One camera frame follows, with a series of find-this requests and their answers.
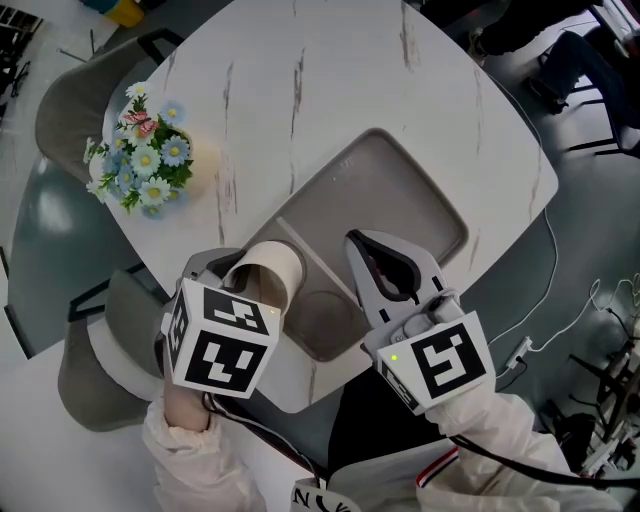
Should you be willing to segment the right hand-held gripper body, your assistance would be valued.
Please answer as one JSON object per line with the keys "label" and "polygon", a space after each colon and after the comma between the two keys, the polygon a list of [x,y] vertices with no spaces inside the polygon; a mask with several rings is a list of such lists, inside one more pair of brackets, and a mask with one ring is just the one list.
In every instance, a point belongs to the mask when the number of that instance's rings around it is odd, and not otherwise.
{"label": "right hand-held gripper body", "polygon": [[451,288],[371,330],[362,348],[416,416],[496,378],[479,317]]}

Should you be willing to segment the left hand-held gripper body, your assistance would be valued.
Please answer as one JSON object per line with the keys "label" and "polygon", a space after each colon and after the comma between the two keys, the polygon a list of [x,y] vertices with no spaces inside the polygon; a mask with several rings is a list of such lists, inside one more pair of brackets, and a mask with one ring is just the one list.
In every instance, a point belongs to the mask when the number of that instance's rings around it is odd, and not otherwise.
{"label": "left hand-held gripper body", "polygon": [[172,382],[217,395],[250,397],[280,337],[281,310],[181,280],[165,336]]}

